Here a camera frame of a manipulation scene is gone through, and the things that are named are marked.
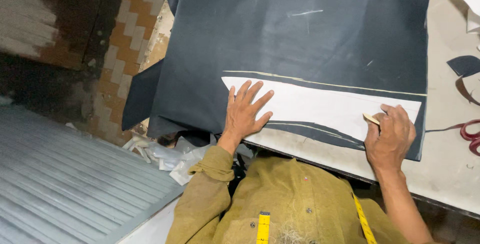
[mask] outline black fabric scrap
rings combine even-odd
[[[475,56],[460,56],[447,63],[458,76],[467,77],[480,72],[480,59]]]
[[[131,79],[130,91],[121,121],[123,131],[132,128],[150,116],[162,64],[163,59]]]

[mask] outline left hand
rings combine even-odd
[[[264,83],[258,81],[249,89],[251,84],[250,80],[245,82],[238,90],[236,97],[234,86],[230,88],[228,94],[225,129],[217,145],[232,155],[244,137],[260,131],[273,115],[273,112],[267,112],[259,120],[255,120],[257,112],[272,98],[274,92],[273,90],[267,92],[252,104],[252,100]]]

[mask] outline right hand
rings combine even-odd
[[[373,117],[378,125],[368,121],[368,133],[365,138],[367,159],[376,174],[401,172],[402,161],[415,139],[415,127],[402,106],[382,104],[385,113]]]

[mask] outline sleeve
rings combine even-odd
[[[220,213],[230,204],[227,183],[234,178],[233,157],[212,146],[189,174],[194,174],[173,214],[166,244],[210,243],[220,222]]]

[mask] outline scissors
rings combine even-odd
[[[480,123],[480,119],[474,119],[471,120],[467,123],[460,123],[457,125],[453,125],[451,127],[441,129],[441,130],[428,130],[425,131],[426,133],[428,132],[441,132],[441,131],[446,131],[446,130],[451,130],[451,129],[458,129],[460,128],[460,136],[465,139],[466,141],[471,141],[470,146],[468,147],[470,151],[477,155],[480,156],[480,153],[477,151],[477,148],[480,146],[480,132],[477,132],[476,134],[469,134],[466,131],[467,126],[470,126],[472,124]]]

